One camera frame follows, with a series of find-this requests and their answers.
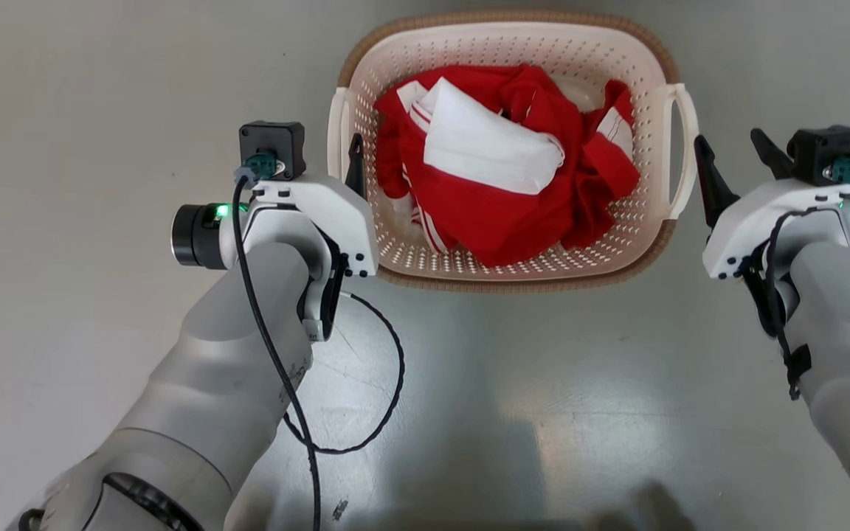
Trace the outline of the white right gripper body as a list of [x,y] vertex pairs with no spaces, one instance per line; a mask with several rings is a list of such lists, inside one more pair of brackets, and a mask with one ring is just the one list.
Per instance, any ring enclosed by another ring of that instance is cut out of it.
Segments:
[[812,243],[827,242],[850,249],[850,184],[813,187],[796,179],[759,185],[730,205],[720,216],[706,243],[702,262],[709,277],[725,279],[741,269],[747,258],[766,266],[766,257],[755,257],[768,244],[776,222],[783,222],[775,251],[775,274],[785,276],[798,252]]

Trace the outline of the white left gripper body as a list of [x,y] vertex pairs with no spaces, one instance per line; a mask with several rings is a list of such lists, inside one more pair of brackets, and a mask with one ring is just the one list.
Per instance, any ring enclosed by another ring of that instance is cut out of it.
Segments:
[[303,176],[294,181],[262,181],[246,218],[246,248],[278,242],[303,257],[311,279],[324,280],[334,258],[361,277],[378,273],[380,258],[373,212],[339,179]]

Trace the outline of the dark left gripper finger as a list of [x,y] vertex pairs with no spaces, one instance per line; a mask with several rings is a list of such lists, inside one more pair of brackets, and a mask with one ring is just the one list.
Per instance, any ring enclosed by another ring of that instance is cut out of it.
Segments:
[[367,189],[365,189],[364,177],[364,139],[363,136],[356,132],[352,135],[350,144],[347,150],[348,168],[345,171],[345,185],[354,191],[360,198],[367,198]]

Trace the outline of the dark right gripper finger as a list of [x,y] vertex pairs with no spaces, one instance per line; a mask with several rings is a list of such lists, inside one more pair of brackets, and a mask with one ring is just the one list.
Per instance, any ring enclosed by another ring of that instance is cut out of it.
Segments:
[[723,212],[736,203],[741,196],[734,194],[726,184],[715,164],[715,153],[704,135],[697,135],[694,139],[694,155],[699,185],[701,185],[705,222],[709,229],[714,229]]
[[760,130],[760,128],[753,128],[750,131],[750,138],[760,162],[770,169],[776,181],[793,178],[794,164],[792,158],[777,147],[765,131]]

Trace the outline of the cream perforated plastic laundry basket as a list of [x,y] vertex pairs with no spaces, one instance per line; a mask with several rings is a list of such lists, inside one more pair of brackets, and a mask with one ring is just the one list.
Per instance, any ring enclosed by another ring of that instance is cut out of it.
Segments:
[[[608,80],[631,91],[640,182],[614,202],[614,226],[585,249],[554,246],[530,261],[486,268],[466,251],[436,253],[401,221],[376,181],[375,101],[398,81],[446,65],[542,68],[581,110]],[[391,21],[345,60],[328,112],[328,172],[345,178],[350,143],[363,138],[364,193],[373,209],[377,276],[392,285],[463,293],[546,293],[614,285],[665,251],[697,181],[697,111],[674,58],[646,27],[607,14],[482,10]]]

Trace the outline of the red and white garment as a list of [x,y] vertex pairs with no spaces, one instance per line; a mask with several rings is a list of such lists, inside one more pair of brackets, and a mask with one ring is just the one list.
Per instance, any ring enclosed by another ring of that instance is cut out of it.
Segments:
[[489,268],[593,244],[640,180],[620,80],[581,111],[536,65],[451,65],[399,82],[375,108],[376,177],[395,213],[432,251],[461,246]]

